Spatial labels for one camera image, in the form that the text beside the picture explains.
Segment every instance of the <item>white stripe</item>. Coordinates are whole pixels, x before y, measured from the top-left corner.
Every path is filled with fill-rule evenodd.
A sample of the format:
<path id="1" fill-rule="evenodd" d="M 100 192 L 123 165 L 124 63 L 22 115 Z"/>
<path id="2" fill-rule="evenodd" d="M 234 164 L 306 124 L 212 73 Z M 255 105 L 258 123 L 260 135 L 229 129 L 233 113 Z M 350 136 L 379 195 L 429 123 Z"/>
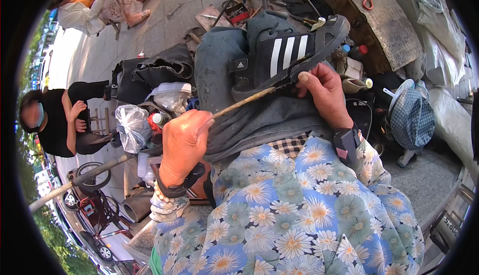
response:
<path id="1" fill-rule="evenodd" d="M 286 50 L 284 51 L 283 69 L 288 68 L 289 63 L 291 63 L 291 53 L 293 52 L 294 43 L 295 43 L 294 37 L 288 38 L 288 42 L 286 43 Z"/>
<path id="2" fill-rule="evenodd" d="M 299 41 L 298 60 L 302 59 L 306 54 L 306 44 L 308 43 L 308 35 L 301 36 Z"/>
<path id="3" fill-rule="evenodd" d="M 272 78 L 276 74 L 278 74 L 278 56 L 279 50 L 281 48 L 281 39 L 276 39 L 274 41 L 274 46 L 272 48 L 272 55 L 271 55 L 271 67 L 270 67 L 270 77 Z"/>

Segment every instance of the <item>red scissors handle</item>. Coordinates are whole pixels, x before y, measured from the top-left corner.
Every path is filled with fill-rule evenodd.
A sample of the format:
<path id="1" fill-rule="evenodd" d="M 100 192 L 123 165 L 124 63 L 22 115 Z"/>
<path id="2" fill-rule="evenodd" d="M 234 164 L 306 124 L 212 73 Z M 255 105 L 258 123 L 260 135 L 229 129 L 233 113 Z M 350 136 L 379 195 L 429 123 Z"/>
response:
<path id="1" fill-rule="evenodd" d="M 374 8 L 374 5 L 373 5 L 373 1 L 372 0 L 363 0 L 362 1 L 362 6 L 366 9 L 366 10 L 372 10 Z"/>

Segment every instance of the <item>adidas shoe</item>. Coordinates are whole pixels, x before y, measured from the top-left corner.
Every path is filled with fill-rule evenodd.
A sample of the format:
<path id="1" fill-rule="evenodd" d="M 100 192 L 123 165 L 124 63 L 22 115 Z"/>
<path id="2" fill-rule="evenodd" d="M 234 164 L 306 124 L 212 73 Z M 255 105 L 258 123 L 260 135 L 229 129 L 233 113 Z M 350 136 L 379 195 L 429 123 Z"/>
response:
<path id="1" fill-rule="evenodd" d="M 350 25 L 342 15 L 330 16 L 316 32 L 275 32 L 259 41 L 257 52 L 228 63 L 236 85 L 231 89 L 239 102 L 268 87 L 296 82 L 302 71 L 310 71 L 346 39 Z"/>

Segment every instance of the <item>hammer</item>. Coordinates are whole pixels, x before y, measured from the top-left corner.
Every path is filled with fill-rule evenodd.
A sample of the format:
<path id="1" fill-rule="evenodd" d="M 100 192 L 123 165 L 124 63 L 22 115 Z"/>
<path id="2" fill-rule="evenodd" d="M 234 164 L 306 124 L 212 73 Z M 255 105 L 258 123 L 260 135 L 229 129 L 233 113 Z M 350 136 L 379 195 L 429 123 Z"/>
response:
<path id="1" fill-rule="evenodd" d="M 201 40 L 198 38 L 198 36 L 194 33 L 195 30 L 199 30 L 200 27 L 194 27 L 188 31 L 188 33 L 183 37 L 183 39 L 188 38 L 190 36 L 197 44 L 201 43 Z"/>

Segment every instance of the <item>white cloth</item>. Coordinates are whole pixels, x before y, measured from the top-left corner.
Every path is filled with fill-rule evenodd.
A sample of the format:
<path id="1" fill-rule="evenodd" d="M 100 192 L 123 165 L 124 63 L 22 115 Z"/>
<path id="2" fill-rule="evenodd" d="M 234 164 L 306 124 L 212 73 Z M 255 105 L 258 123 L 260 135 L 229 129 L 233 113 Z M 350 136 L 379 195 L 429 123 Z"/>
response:
<path id="1" fill-rule="evenodd" d="M 94 35 L 105 28 L 98 18 L 105 0 L 95 0 L 91 8 L 81 2 L 68 3 L 58 8 L 58 23 L 65 29 L 74 28 L 87 35 Z"/>

